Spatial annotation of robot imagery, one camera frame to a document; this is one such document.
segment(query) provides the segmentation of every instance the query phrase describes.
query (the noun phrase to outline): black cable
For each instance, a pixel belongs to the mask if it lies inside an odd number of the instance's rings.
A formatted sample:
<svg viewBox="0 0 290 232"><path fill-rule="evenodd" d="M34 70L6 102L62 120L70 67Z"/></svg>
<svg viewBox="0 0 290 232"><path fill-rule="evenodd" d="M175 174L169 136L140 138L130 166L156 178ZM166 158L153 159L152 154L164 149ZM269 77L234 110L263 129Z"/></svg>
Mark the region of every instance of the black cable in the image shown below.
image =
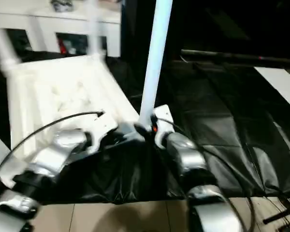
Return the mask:
<svg viewBox="0 0 290 232"><path fill-rule="evenodd" d="M0 164L0 169L3 167L3 165L7 162L7 160L12 156L12 154L18 149L20 148L20 146L22 144L24 144L25 141L27 141L29 138L31 138L32 136L36 135L37 133L45 130L46 128L49 128L59 122L65 121L69 118L73 118L73 117L78 117L78 116L82 116L82 115L102 115L103 112L102 111L90 111L90 112L84 112L84 113L78 113L78 114L74 114L74 115L70 115L70 116L66 116L60 119L57 119L49 124L46 124L45 126L37 129L36 131L32 132L30 135L28 135L26 138L24 138L22 141L20 141L7 155L6 157L4 157L3 161Z"/></svg>
<svg viewBox="0 0 290 232"><path fill-rule="evenodd" d="M272 203L273 206L275 206L275 208L281 213L282 211L279 209L279 207L277 205L275 205L275 203L269 199L268 197L264 197L265 199L267 199L270 203ZM286 217L283 217L285 223L290 224L289 220Z"/></svg>
<svg viewBox="0 0 290 232"><path fill-rule="evenodd" d="M164 118L158 118L157 117L157 120L160 120L160 121L164 121L164 122L167 122L169 124L171 124L174 128L178 129L181 133L183 133L183 135L186 136L186 133L185 131L178 125L176 125L175 123L173 122L170 122L169 120L166 120ZM234 206L234 204L230 201L230 199L228 199L227 197L225 197L227 199L227 201L229 202L231 208L234 210L236 216L238 217L240 223L242 224L243 226L243 229L248 231L248 232L254 232L254 229L255 229L255 226L256 226L256 213L255 213L255 206L252 202L252 199L250 196L247 195L247 192L246 192L246 189L243 185L243 183L241 182L241 180L238 178L238 176L236 175L236 173L234 172L234 170L232 169L232 167L224 160L222 159L221 157L219 157L218 155L216 155L215 153L213 153L212 151L209 151L207 149L205 149L204 147L198 147L199 149L202 149L204 152L207 152L208 154L210 154L211 156L219 159L225 167L228 168L228 170L231 172L231 174L233 175L233 177L236 179L236 181L238 182L238 184L240 185L241 189L242 189L242 192L244 193L245 197L248 199L248 203L249 203L249 208L250 208L250 211L251 211L251 219L250 219L250 227L249 229L247 230L245 225L244 225L244 221L242 219L242 217L240 216L239 212L237 211L236 207Z"/></svg>

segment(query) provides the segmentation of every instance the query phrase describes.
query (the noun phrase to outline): white table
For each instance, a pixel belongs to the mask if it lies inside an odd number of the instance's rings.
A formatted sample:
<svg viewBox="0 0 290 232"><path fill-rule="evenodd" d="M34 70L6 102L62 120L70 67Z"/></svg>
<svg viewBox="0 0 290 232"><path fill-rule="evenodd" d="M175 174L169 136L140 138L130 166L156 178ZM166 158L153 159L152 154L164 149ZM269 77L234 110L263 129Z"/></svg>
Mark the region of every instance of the white table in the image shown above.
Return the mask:
<svg viewBox="0 0 290 232"><path fill-rule="evenodd" d="M34 51L59 52L56 33L88 34L86 4L74 0L74 11L57 13L48 0L0 0L0 28L26 31ZM108 56L120 56L120 3L100 2L100 36Z"/></svg>

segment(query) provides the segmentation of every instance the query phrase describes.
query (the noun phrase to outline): black fabric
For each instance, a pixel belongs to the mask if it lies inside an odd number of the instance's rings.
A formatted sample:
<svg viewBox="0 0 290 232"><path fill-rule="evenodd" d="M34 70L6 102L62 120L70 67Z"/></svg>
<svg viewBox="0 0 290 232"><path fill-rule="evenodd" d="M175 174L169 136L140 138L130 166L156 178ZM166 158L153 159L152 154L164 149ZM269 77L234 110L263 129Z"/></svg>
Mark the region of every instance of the black fabric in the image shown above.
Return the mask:
<svg viewBox="0 0 290 232"><path fill-rule="evenodd" d="M251 196L290 196L290 105L253 68L174 65L164 75L175 121L232 167ZM228 196L242 190L206 154Z"/></svg>
<svg viewBox="0 0 290 232"><path fill-rule="evenodd" d="M32 53L24 60L60 57ZM127 63L110 58L107 64L139 108L141 81L134 78ZM5 94L2 91L0 98L6 99ZM161 74L157 105L163 103L169 104L175 123L198 145L230 164L251 196L290 196L290 105L253 68L172 64ZM4 124L8 123L6 100L2 107L0 123ZM9 138L7 127L0 130L0 138ZM150 143L121 146L67 167L64 179L44 204L183 198L166 154L158 153ZM228 196L242 197L229 170L208 153L206 159Z"/></svg>

